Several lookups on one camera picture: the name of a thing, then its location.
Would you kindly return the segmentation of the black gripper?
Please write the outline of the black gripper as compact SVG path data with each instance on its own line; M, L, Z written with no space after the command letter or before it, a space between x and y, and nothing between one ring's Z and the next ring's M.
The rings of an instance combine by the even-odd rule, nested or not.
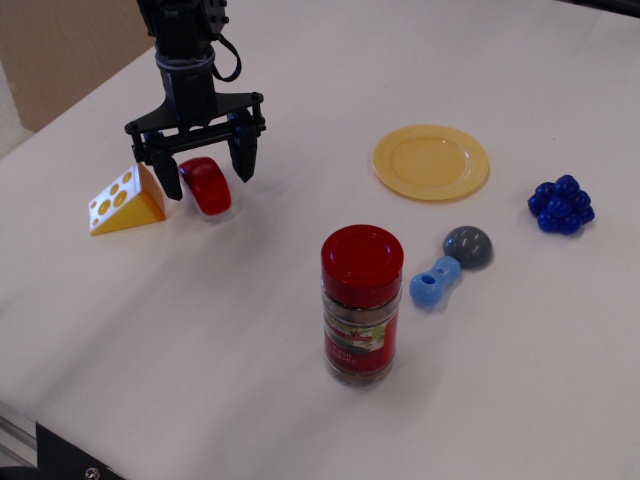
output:
M165 100L125 126L135 159L151 163L166 196L175 201L183 198L183 192L174 153L226 141L238 177L246 183L254 175L257 138L266 129L261 113L264 96L218 93L213 62L212 57L186 61L158 57Z

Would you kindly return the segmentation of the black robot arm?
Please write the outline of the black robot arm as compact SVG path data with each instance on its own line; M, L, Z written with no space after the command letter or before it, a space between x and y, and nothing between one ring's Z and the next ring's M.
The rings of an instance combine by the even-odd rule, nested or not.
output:
M218 93L214 81L232 82L242 62L222 76L215 42L239 54L222 34L229 22L225 1L140 1L165 92L163 103L125 125L135 160L153 168L167 197L183 197L173 155L225 141L241 181L254 175L257 140L266 129L262 94Z

